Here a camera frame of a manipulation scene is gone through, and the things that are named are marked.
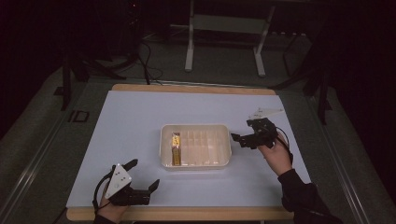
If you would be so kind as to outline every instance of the wooden table edge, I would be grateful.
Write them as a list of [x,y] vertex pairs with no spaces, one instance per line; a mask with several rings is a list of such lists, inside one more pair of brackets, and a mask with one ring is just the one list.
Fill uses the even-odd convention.
[[241,87],[207,87],[207,86],[178,86],[178,85],[138,85],[115,84],[113,91],[160,91],[160,92],[188,92],[188,93],[217,93],[217,94],[246,94],[246,95],[276,95],[269,89],[241,88]]
[[[93,207],[70,207],[66,216],[72,221],[93,220]],[[242,221],[293,219],[282,206],[272,207],[154,207],[131,206],[123,220],[132,221]]]

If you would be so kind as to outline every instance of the clear plastic tray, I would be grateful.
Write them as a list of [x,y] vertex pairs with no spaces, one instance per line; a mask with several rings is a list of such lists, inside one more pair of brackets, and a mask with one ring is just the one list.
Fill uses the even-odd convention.
[[[180,165],[172,163],[172,134],[180,133]],[[222,124],[165,125],[160,157],[166,170],[222,169],[231,158],[230,134]]]

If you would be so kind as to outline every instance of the black sleeve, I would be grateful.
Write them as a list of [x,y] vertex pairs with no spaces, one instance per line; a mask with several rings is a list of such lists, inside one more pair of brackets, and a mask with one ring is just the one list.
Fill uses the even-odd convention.
[[96,215],[95,216],[95,220],[93,221],[92,224],[116,224],[116,223],[108,220],[105,217],[101,217],[99,215]]
[[278,180],[283,189],[282,204],[288,211],[294,212],[295,224],[342,223],[338,217],[331,215],[316,186],[305,184],[294,169],[280,175]]

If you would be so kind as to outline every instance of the white metal frame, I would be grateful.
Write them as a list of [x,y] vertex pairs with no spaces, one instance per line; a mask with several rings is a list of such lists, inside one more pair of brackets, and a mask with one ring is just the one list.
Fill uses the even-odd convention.
[[238,32],[247,34],[260,34],[259,44],[253,48],[254,59],[257,65],[259,77],[265,77],[264,65],[262,62],[262,47],[265,38],[268,35],[271,19],[273,18],[276,7],[271,7],[266,20],[208,16],[194,14],[194,0],[190,0],[190,24],[189,24],[189,45],[187,48],[187,57],[185,71],[192,71],[192,62],[194,56],[194,29],[212,30],[222,32]]

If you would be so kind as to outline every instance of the hand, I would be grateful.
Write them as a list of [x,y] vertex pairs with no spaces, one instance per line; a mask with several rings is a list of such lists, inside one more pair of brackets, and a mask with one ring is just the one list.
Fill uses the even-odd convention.
[[[285,142],[283,135],[278,133],[277,136]],[[291,163],[289,158],[289,153],[285,149],[285,147],[279,142],[279,140],[275,140],[275,144],[272,148],[267,146],[259,146],[259,151],[262,153],[264,158],[267,160],[271,169],[278,175],[282,175],[287,171],[291,170]]]
[[102,199],[99,204],[99,207],[101,209],[98,210],[97,215],[105,217],[112,222],[120,223],[122,215],[125,213],[129,206],[117,206],[112,204],[107,198],[105,198],[107,185],[103,191]]

